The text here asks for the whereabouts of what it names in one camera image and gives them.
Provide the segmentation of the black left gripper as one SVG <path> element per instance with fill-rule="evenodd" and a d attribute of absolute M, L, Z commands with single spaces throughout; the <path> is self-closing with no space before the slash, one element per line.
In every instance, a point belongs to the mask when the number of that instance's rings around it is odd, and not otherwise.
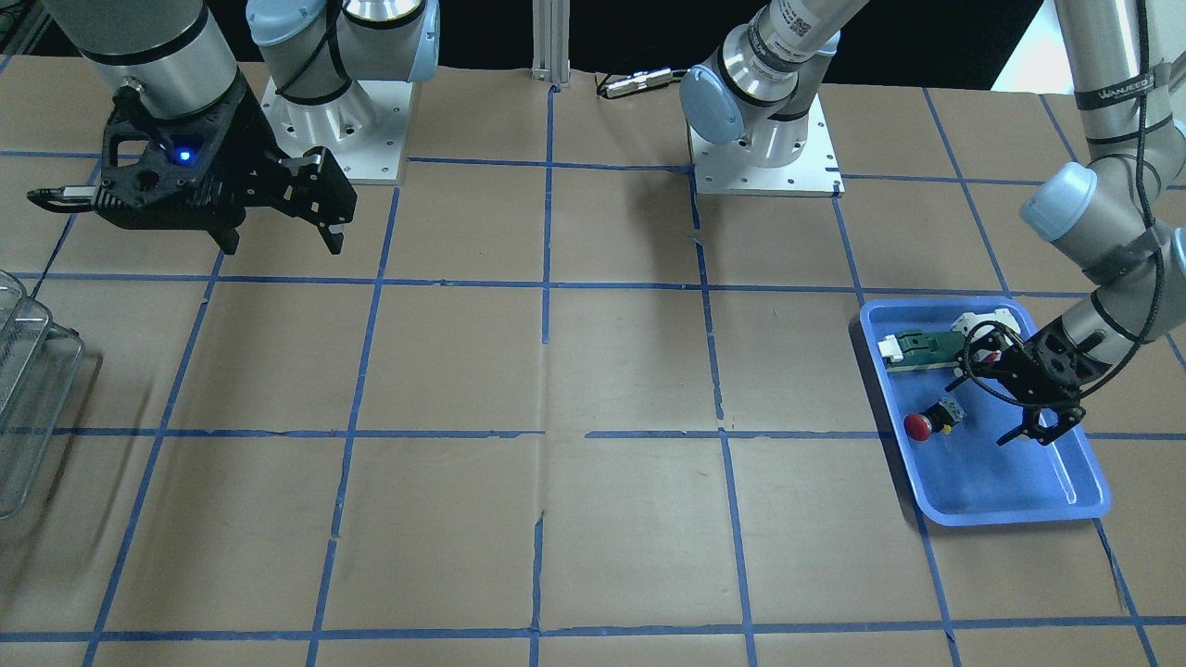
<path fill-rule="evenodd" d="M 1083 423 L 1086 409 L 1080 406 L 1080 385 L 1086 381 L 1086 362 L 1064 325 L 1048 324 L 1029 339 L 1015 341 L 996 360 L 973 360 L 967 343 L 963 370 L 954 371 L 945 392 L 978 385 L 1021 409 L 1021 421 L 999 436 L 997 447 L 1019 438 L 1048 445 Z"/>

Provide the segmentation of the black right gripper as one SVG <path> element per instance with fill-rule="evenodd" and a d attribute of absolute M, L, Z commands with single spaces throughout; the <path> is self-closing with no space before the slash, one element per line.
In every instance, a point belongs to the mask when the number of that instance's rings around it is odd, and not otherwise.
<path fill-rule="evenodd" d="M 340 255 L 357 193 L 323 146 L 291 157 L 259 99 L 237 75 L 208 108 L 153 117 L 145 90 L 116 89 L 103 128 L 103 165 L 93 211 L 127 231 L 205 231 L 236 254 L 249 208 L 274 208 L 318 229 Z"/>

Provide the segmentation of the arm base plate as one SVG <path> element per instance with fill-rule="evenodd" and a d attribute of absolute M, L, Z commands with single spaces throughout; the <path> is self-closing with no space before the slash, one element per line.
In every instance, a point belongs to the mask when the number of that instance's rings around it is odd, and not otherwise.
<path fill-rule="evenodd" d="M 329 148 L 352 184 L 397 186 L 417 85 L 361 81 L 320 106 L 283 100 L 269 80 L 261 101 L 278 145 L 287 155 Z"/>
<path fill-rule="evenodd" d="M 820 97 L 796 120 L 763 120 L 731 144 L 688 128 L 700 195 L 839 197 L 846 191 Z"/>

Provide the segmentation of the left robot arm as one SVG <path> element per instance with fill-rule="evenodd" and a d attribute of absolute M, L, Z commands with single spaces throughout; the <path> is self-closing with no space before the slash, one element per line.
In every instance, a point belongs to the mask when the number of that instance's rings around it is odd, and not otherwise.
<path fill-rule="evenodd" d="M 680 99 L 689 129 L 715 145 L 752 144 L 780 122 L 801 128 L 825 61 L 861 1 L 771 1 L 687 70 Z M 1020 409 L 997 439 L 1047 445 L 1083 421 L 1083 400 L 1141 347 L 1182 325 L 1182 228 L 1153 205 L 1182 176 L 1182 123 L 1169 90 L 1174 65 L 1153 61 L 1143 1 L 1059 1 L 1056 15 L 1089 145 L 1020 208 L 1029 228 L 1079 266 L 1093 291 L 1022 339 L 978 320 L 954 355 L 954 385 L 978 385 Z"/>

